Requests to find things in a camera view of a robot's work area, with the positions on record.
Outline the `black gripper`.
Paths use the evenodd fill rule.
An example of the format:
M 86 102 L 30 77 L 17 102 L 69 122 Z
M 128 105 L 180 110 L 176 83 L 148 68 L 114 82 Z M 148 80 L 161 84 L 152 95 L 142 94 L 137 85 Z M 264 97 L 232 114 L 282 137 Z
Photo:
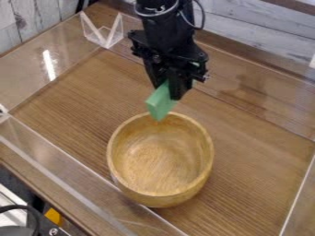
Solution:
M 149 82 L 156 89 L 165 82 L 165 70 L 174 67 L 166 71 L 168 90 L 169 98 L 180 100 L 192 88 L 192 78 L 178 69 L 189 63 L 200 63 L 197 73 L 201 78 L 197 81 L 204 81 L 206 77 L 208 55 L 194 42 L 194 32 L 202 29 L 204 20 L 200 26 L 194 25 L 192 6 L 161 8 L 134 7 L 142 29 L 132 29 L 128 39 L 132 42 L 132 54 L 142 60 Z

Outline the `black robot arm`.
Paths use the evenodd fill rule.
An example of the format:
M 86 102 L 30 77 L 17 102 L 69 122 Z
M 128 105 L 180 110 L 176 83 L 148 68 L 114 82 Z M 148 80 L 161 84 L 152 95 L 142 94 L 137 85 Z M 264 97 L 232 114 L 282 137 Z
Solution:
M 194 80 L 206 79 L 209 56 L 194 42 L 205 14 L 196 26 L 193 4 L 201 8 L 197 0 L 134 0 L 133 5 L 142 29 L 128 32 L 132 54 L 142 59 L 152 86 L 157 89 L 168 82 L 172 100 L 181 99 Z

